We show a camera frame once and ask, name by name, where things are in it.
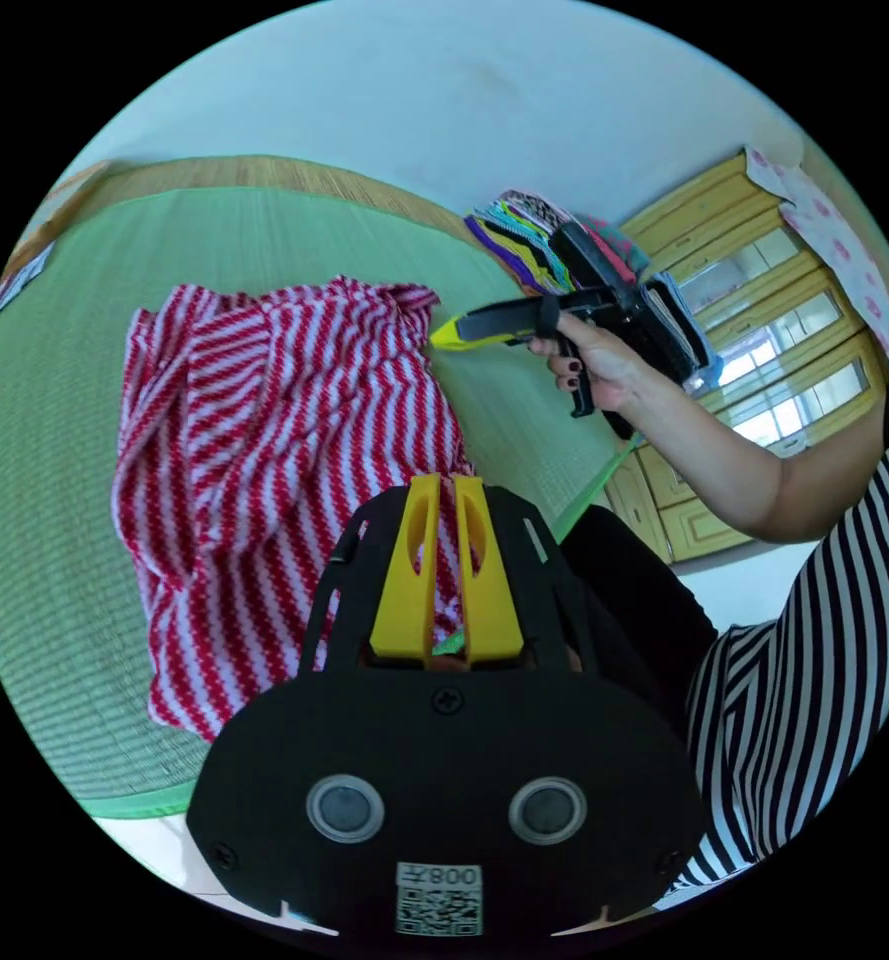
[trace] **glass window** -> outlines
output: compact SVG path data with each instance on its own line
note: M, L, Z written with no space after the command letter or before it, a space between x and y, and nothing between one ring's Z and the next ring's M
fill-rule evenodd
M681 294L691 312L699 313L768 270L790 260L803 249L803 242L796 233L787 227L779 227L729 257L705 267L693 277L688 277L681 284ZM707 329L713 329L733 315L715 318L714 324Z
M721 351L724 368L719 388L724 394L732 393L738 385L744 389L754 382L744 379L748 376L753 376L763 386L761 367L829 327L840 315L841 311L830 294L819 293L767 326L752 330Z
M864 367L854 360L813 387L733 426L741 436L769 447L844 406L867 387Z

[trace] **green tatami mat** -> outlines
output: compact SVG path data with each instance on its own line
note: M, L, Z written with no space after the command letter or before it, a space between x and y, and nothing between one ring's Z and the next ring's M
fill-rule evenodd
M179 283L259 294L341 273L427 284L441 322L518 295L486 254L392 214L278 189L198 188L73 228L0 314L0 677L94 815L183 809L206 750L147 717L146 624L111 522L131 316ZM555 525L593 495L617 441L603 417L568 416L570 398L541 361L497 347L433 363L486 480Z

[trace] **striped shirt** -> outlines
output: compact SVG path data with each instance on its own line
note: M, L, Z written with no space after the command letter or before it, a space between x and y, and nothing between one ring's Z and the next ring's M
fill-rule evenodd
M887 719L889 388L884 434L866 493L817 545L781 615L732 627L695 673L689 748L712 826L667 896L796 836Z

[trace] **wooden cabinet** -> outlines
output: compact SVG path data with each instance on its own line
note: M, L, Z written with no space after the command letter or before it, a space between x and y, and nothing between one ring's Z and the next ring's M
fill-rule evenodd
M778 456L819 443L871 409L889 369L833 273L744 174L743 154L622 226L669 270L724 361L698 402ZM718 520L649 444L605 491L611 508L667 561L747 542Z
M665 563L671 562L667 535L634 454L617 468L597 502L616 513Z
M662 510L661 522L675 561L693 560L751 539L715 517L700 500L688 500Z

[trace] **person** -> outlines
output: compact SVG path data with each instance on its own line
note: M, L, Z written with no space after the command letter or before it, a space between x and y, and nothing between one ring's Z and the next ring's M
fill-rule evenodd
M718 636L697 600L620 521L592 507L562 544L687 718L711 813L669 893L758 863L827 805L889 712L889 385L843 430L787 459L715 419L613 334L562 313L536 339L557 386L583 366L595 406L624 417L729 526L819 540L775 620ZM650 602L641 602L641 585ZM606 913L599 925L606 925Z

